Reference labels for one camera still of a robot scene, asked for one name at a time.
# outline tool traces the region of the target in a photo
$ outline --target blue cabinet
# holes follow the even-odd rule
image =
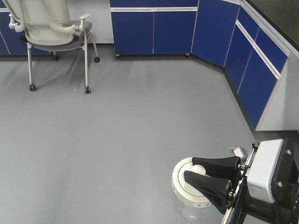
[[[238,96],[254,127],[262,116],[276,82],[267,65],[253,51]]]
[[[257,35],[256,43],[276,69],[281,72],[287,60],[284,52],[262,30]]]
[[[0,8],[6,8],[2,0],[0,0]]]
[[[153,12],[112,13],[116,54],[153,53]]]
[[[15,30],[10,29],[8,27],[10,21],[10,17],[8,15],[9,15],[8,12],[0,13],[0,31],[6,43],[6,46],[8,48],[8,54],[26,55],[27,54],[26,43],[20,40],[20,37],[23,36],[24,33],[23,32],[17,33],[15,32]],[[48,54],[48,51],[32,48],[32,54],[44,55],[44,54]]]
[[[197,7],[198,0],[154,0],[155,7]]]
[[[252,50],[253,47],[236,26],[225,63],[225,70],[236,92],[239,90]]]
[[[238,21],[245,28],[247,33],[255,39],[259,27],[242,8],[238,15]],[[242,77],[252,51],[252,45],[236,26],[225,63],[225,70],[236,91],[240,88]]]
[[[110,7],[196,7],[198,0],[110,0]]]
[[[192,53],[224,66],[239,7],[222,0],[200,0]]]
[[[196,12],[155,12],[154,53],[190,53]]]

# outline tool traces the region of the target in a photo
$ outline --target chair leg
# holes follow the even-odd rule
[[[32,45],[29,42],[27,42],[28,69],[29,69],[29,89],[30,89],[30,91],[35,91],[36,90],[36,86],[32,83],[31,48],[32,48]]]
[[[53,61],[58,61],[59,60],[59,57],[56,53],[56,51],[53,51]]]
[[[83,46],[83,51],[84,51],[84,59],[85,59],[85,93],[91,93],[91,89],[88,86],[88,64],[87,64],[87,33],[86,30],[84,30],[84,46]]]
[[[94,51],[95,51],[95,55],[96,55],[96,57],[100,58],[99,53],[98,53],[98,49],[97,49],[97,44],[95,43],[95,39],[93,37],[93,34],[90,33],[90,35],[92,36],[93,48],[94,48]]]

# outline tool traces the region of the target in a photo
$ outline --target white container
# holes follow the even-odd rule
[[[185,182],[184,172],[193,171],[205,175],[203,166],[192,164],[192,157],[183,159],[172,172],[172,190],[174,204],[179,213],[190,220],[208,220],[215,212],[214,205],[197,189]]]

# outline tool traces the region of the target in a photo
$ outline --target cabinet drawer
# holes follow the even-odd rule
[[[155,12],[154,53],[190,53],[196,12]]]
[[[111,14],[116,54],[153,53],[153,12]]]
[[[284,52],[262,30],[260,30],[257,35],[256,44],[275,66],[275,68],[281,72],[287,60],[287,56]]]
[[[251,38],[255,39],[257,31],[259,29],[258,24],[250,17],[250,15],[248,15],[248,13],[243,8],[240,8],[238,21],[243,25]]]
[[[238,96],[254,127],[262,116],[276,82],[273,73],[253,51]]]
[[[2,0],[0,0],[0,8],[6,8]]]
[[[197,7],[198,0],[154,0],[155,7]]]
[[[198,0],[110,0],[110,7],[196,7]]]

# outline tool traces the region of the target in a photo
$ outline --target white wall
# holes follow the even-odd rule
[[[91,13],[87,20],[93,23],[92,32],[97,43],[113,43],[110,0],[66,0],[71,20]]]

